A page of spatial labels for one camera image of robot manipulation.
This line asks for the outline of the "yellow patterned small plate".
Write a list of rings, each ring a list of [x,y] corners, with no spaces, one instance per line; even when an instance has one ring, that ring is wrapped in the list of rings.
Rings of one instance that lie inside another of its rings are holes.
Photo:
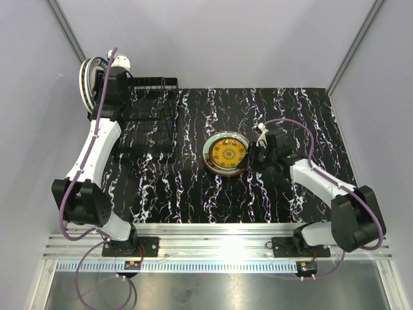
[[[209,154],[212,163],[224,170],[235,169],[247,153],[247,147],[238,139],[223,138],[213,143]]]

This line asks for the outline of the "white plate dark green rim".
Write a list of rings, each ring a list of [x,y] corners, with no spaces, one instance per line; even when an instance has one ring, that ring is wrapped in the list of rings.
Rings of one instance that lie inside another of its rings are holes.
[[[90,99],[93,99],[93,88],[96,81],[96,76],[100,72],[105,72],[108,67],[108,61],[102,57],[94,57],[91,59],[89,63],[88,73],[90,74],[89,81],[90,81]]]

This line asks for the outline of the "white plate watermelon pattern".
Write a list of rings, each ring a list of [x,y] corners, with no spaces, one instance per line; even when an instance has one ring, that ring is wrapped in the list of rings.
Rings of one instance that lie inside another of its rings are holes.
[[[90,102],[90,89],[89,89],[89,86],[90,86],[90,81],[89,81],[90,74],[88,73],[89,63],[88,63],[87,66],[86,66],[86,72],[85,72],[85,88],[86,88],[86,96],[87,96],[88,104],[90,105],[90,109],[91,109],[91,111],[92,111],[94,107],[93,107],[93,104]]]

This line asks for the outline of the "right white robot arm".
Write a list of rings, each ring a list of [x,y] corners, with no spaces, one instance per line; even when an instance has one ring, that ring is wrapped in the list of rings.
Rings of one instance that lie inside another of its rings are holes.
[[[387,229],[373,189],[356,187],[323,171],[311,159],[293,152],[284,134],[262,134],[249,143],[242,163],[253,171],[273,167],[330,208],[330,221],[307,223],[294,230],[292,248],[297,255],[308,256],[322,245],[336,245],[346,253],[381,247]]]

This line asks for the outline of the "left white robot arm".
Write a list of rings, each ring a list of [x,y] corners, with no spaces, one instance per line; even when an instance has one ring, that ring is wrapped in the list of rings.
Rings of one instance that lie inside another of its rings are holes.
[[[66,223],[84,225],[87,233],[98,233],[105,247],[116,254],[133,256],[139,249],[134,226],[112,210],[110,198],[101,188],[102,177],[112,149],[121,136],[119,123],[128,103],[128,78],[124,68],[106,71],[99,90],[100,103],[93,110],[90,131],[82,151],[66,177],[52,183],[59,209],[59,228],[70,241],[80,240],[66,231]]]

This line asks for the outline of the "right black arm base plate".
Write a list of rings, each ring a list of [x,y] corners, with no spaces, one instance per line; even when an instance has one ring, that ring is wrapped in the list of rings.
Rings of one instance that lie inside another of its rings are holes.
[[[329,258],[330,249],[323,245],[309,246],[297,236],[273,237],[270,249],[275,258]]]

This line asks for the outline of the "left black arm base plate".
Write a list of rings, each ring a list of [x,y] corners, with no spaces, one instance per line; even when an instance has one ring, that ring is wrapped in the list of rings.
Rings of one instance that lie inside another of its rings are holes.
[[[159,252],[159,237],[138,236],[133,241],[110,241],[103,246],[103,257],[140,257],[156,258]]]

